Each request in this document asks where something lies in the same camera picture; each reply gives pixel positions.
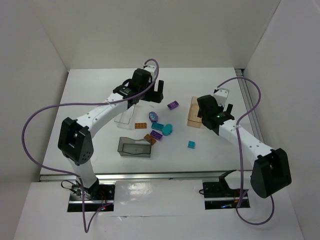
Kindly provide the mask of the purple lego brick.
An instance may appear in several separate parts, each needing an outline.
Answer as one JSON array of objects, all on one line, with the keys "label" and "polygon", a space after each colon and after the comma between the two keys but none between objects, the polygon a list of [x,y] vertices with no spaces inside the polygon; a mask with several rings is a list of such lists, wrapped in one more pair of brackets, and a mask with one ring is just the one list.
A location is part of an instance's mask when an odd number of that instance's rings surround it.
[{"label": "purple lego brick", "polygon": [[150,133],[150,136],[156,139],[157,141],[160,141],[163,137],[163,135],[155,130],[152,130]]},{"label": "purple lego brick", "polygon": [[179,106],[179,103],[176,100],[167,105],[169,110],[173,110],[173,109],[177,108],[178,106]]}]

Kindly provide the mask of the small teal lego brick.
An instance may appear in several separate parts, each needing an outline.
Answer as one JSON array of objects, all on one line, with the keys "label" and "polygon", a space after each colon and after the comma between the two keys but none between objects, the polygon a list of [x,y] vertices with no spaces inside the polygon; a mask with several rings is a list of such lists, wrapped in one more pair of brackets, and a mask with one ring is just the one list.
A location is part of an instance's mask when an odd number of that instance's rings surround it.
[{"label": "small teal lego brick", "polygon": [[190,149],[195,149],[196,143],[194,141],[189,141],[187,147]]}]

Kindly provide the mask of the teal long lego brick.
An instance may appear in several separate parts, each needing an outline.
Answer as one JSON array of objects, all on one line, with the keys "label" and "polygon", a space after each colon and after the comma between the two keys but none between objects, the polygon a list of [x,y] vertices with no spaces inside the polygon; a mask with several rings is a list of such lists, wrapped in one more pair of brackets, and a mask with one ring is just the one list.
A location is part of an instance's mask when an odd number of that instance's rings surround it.
[{"label": "teal long lego brick", "polygon": [[163,128],[164,128],[164,125],[161,124],[161,123],[153,122],[152,125],[151,125],[151,128],[153,130],[157,130],[157,131],[161,132],[163,130]]}]

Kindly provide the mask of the clear plastic container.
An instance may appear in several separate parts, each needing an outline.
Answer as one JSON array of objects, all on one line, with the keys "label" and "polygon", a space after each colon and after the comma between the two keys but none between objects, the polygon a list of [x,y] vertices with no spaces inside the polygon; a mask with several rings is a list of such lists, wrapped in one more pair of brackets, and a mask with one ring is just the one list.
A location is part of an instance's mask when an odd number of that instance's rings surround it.
[{"label": "clear plastic container", "polygon": [[120,113],[114,118],[114,122],[117,128],[131,130],[132,129],[132,118],[134,116],[136,106],[133,105],[128,110]]}]

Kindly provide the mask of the orange lego brick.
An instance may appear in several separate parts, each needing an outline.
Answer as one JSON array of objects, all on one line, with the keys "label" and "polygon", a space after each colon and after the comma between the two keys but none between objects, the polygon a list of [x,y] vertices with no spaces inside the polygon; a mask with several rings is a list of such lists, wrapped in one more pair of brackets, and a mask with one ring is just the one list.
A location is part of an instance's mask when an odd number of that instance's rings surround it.
[{"label": "orange lego brick", "polygon": [[134,124],[135,129],[146,129],[147,123],[146,122],[137,122]]}]

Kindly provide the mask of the teal round lego piece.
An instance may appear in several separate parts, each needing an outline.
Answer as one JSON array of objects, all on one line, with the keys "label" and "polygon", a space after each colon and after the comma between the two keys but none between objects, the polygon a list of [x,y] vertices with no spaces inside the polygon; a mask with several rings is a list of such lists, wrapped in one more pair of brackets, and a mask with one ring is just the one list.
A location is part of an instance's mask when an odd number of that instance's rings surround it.
[{"label": "teal round lego piece", "polygon": [[166,124],[163,128],[162,128],[162,134],[164,136],[169,136],[173,131],[173,126],[171,124]]}]

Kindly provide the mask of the orange lego plate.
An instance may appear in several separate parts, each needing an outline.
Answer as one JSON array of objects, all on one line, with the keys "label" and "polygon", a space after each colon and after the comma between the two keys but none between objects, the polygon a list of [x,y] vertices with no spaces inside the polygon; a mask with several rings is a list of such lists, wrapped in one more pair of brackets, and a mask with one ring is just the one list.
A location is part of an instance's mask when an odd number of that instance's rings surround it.
[{"label": "orange lego plate", "polygon": [[153,138],[150,134],[146,134],[144,136],[144,139],[147,140],[148,142],[150,142],[150,144],[153,146],[157,140],[155,138]]}]

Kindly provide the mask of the grey plastic container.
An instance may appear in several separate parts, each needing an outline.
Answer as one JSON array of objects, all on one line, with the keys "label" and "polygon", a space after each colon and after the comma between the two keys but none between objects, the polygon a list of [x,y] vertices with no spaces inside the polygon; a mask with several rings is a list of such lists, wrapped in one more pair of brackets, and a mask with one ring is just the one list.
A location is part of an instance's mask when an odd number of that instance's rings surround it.
[{"label": "grey plastic container", "polygon": [[120,137],[117,152],[122,157],[150,158],[152,142],[149,139],[131,139]]}]

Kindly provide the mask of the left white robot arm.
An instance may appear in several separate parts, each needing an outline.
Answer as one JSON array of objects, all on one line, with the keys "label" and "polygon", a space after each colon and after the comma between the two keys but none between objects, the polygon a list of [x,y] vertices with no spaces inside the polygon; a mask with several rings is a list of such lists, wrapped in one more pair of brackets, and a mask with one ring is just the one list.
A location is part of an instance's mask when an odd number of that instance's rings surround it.
[{"label": "left white robot arm", "polygon": [[158,75],[158,67],[144,65],[133,72],[132,78],[117,86],[102,105],[76,119],[67,117],[62,121],[57,146],[69,160],[77,175],[77,183],[91,198],[101,190],[91,164],[94,136],[109,121],[139,101],[160,103],[164,81],[159,81],[159,89],[155,90]]}]

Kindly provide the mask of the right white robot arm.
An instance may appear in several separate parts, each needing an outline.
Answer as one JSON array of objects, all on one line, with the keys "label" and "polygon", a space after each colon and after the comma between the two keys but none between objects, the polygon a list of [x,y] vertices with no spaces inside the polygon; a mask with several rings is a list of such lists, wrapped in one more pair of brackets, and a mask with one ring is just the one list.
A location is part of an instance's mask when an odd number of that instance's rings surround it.
[{"label": "right white robot arm", "polygon": [[229,91],[221,88],[214,94],[197,98],[198,116],[202,124],[224,138],[242,152],[251,171],[230,170],[219,179],[232,190],[253,190],[265,199],[292,183],[287,153],[282,148],[273,149],[237,124],[231,114],[232,104],[225,106]]}]

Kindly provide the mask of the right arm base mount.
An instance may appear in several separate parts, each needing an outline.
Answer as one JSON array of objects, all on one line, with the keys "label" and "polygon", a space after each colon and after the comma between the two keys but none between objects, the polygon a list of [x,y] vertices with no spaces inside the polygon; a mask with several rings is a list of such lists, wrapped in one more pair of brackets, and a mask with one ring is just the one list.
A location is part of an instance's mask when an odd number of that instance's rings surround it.
[{"label": "right arm base mount", "polygon": [[240,188],[230,188],[226,177],[235,172],[230,170],[218,177],[218,181],[205,181],[198,191],[204,197],[205,210],[235,209],[240,199]]}]

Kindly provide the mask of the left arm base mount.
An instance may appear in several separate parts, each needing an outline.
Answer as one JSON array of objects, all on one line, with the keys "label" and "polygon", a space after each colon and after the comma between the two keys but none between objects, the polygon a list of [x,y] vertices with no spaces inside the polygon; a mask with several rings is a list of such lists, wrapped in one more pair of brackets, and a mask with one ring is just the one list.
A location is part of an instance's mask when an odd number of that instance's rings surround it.
[{"label": "left arm base mount", "polygon": [[[79,213],[82,211],[82,191],[78,183],[70,180],[63,180],[60,186],[68,190],[69,201],[67,212]],[[84,192],[84,210],[85,212],[95,212],[98,208],[102,208],[101,212],[114,211],[115,184],[100,184],[97,193],[91,196],[88,192]]]}]

